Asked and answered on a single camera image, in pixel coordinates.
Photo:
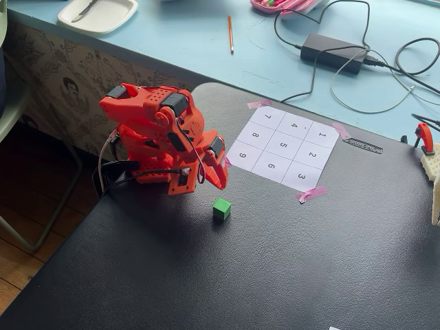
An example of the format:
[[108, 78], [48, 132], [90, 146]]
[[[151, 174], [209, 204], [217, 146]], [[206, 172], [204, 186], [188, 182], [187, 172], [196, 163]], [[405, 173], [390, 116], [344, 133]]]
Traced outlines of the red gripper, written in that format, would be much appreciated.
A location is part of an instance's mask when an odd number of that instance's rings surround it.
[[201, 151], [204, 156], [198, 156], [199, 168], [197, 170], [197, 181], [199, 184], [203, 184], [206, 180], [206, 163], [209, 159], [209, 155], [212, 155], [216, 160], [220, 160], [218, 163], [210, 166], [209, 182], [216, 188], [223, 190], [226, 187], [228, 179], [228, 170], [226, 167], [226, 161], [222, 158], [225, 151], [225, 143], [223, 137], [217, 132], [216, 129], [209, 129], [204, 131], [201, 135], [201, 139], [197, 144], [197, 150]]

